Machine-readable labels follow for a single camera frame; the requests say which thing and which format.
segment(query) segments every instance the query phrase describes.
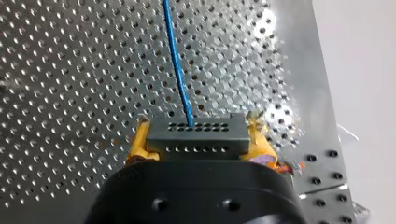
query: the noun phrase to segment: blue cable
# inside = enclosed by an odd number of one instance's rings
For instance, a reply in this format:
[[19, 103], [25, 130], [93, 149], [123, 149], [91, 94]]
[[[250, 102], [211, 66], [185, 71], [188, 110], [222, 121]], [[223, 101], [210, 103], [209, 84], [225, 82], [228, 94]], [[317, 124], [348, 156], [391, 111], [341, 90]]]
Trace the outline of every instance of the blue cable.
[[189, 127], [192, 127], [194, 126], [194, 116], [192, 115], [189, 100], [187, 99], [187, 94], [184, 89], [183, 73], [181, 71], [180, 63], [178, 61], [176, 39], [173, 30], [171, 7], [169, 5], [169, 0], [163, 0], [163, 11], [165, 14], [165, 23], [166, 23], [166, 30], [168, 32], [169, 48], [171, 50], [172, 63], [174, 65], [175, 73], [176, 73], [178, 93], [180, 94], [181, 103], [183, 104], [184, 107], [184, 113], [186, 114], [187, 117], [187, 124], [189, 125]]

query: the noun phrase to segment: perforated metal plate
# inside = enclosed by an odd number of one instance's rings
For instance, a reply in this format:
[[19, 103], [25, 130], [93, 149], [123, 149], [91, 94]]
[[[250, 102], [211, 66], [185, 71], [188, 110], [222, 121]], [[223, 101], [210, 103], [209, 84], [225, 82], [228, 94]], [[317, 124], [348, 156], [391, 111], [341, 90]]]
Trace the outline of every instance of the perforated metal plate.
[[356, 223], [347, 185], [302, 196], [301, 204], [309, 223]]
[[[195, 115], [264, 109], [273, 147], [307, 160], [299, 193], [345, 183], [312, 3], [172, 5]], [[161, 1], [0, 0], [0, 29], [0, 214], [80, 222], [138, 114], [183, 116]]]

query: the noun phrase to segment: hole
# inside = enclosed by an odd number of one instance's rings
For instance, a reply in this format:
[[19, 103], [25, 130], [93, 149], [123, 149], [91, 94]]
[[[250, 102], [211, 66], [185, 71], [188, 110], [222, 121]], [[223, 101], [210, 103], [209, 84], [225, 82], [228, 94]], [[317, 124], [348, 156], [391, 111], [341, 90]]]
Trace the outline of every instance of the hole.
[[330, 150], [328, 153], [327, 153], [327, 155], [329, 156], [329, 157], [338, 157], [338, 152], [337, 151], [335, 151], [335, 150]]
[[340, 173], [333, 173], [332, 178], [340, 180], [343, 178], [343, 175], [341, 175]]
[[338, 195], [338, 200], [344, 203], [347, 201], [347, 196], [345, 196], [344, 194], [340, 194]]
[[241, 204], [238, 202], [235, 202], [231, 199], [223, 201], [223, 207], [227, 209], [229, 212], [236, 212], [241, 208]]
[[321, 184], [321, 180], [320, 180], [319, 178], [317, 178], [317, 177], [311, 178], [311, 182], [312, 182], [313, 184], [315, 184], [315, 185]]
[[152, 209], [154, 209], [157, 212], [162, 212], [165, 211], [168, 208], [168, 201], [163, 198], [157, 198], [154, 199], [152, 202]]
[[307, 156], [306, 156], [306, 159], [307, 159], [308, 161], [316, 161], [316, 160], [317, 160], [317, 157], [314, 156], [314, 155], [307, 155]]
[[317, 199], [316, 205], [319, 207], [324, 207], [324, 206], [326, 206], [326, 203], [321, 199]]
[[210, 149], [212, 149], [212, 148], [211, 148], [211, 147], [205, 147], [204, 150], [203, 150], [203, 152], [209, 152]]
[[352, 218], [347, 217], [347, 216], [341, 217], [341, 220], [342, 220], [344, 223], [352, 223]]

